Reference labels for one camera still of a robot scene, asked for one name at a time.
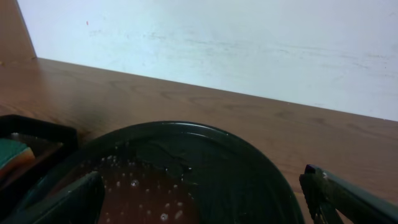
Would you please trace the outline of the green yellow sponge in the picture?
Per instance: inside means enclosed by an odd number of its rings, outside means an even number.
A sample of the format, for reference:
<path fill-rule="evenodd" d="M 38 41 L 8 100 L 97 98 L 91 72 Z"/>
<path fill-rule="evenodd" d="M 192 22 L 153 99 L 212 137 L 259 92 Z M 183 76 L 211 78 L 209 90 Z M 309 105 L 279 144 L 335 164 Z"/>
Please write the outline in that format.
<path fill-rule="evenodd" d="M 1 179 L 32 161 L 35 161 L 35 155 L 28 145 L 12 139 L 1 139 Z"/>

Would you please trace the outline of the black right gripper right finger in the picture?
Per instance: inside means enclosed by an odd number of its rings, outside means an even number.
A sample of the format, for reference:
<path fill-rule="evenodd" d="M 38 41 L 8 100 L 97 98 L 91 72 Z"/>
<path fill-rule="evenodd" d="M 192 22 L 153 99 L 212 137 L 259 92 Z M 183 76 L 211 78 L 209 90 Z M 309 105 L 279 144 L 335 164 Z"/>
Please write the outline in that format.
<path fill-rule="evenodd" d="M 397 224 L 397 207 L 321 169 L 306 165 L 299 182 L 314 223 Z"/>

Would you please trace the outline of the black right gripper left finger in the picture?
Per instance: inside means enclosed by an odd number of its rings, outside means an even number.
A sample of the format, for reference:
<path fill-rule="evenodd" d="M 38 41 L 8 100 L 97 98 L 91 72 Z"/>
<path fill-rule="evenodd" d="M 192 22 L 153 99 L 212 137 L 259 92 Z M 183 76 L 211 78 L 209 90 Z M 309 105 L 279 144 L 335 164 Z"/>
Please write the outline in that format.
<path fill-rule="evenodd" d="M 104 195 L 102 176 L 98 172 L 90 172 L 64 187 L 57 194 L 10 215 L 2 223 L 97 223 Z"/>

